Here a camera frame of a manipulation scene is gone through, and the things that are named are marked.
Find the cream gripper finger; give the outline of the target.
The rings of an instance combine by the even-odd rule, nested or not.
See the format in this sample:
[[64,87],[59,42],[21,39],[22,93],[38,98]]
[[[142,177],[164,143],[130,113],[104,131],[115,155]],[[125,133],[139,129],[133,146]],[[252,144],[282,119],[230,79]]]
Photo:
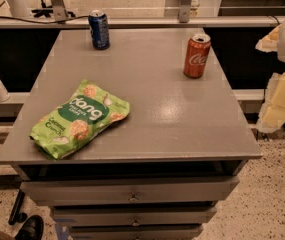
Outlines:
[[273,133],[285,124],[285,73],[273,73],[256,123],[262,133]]
[[262,52],[276,52],[280,28],[280,25],[276,26],[272,31],[257,42],[255,48]]

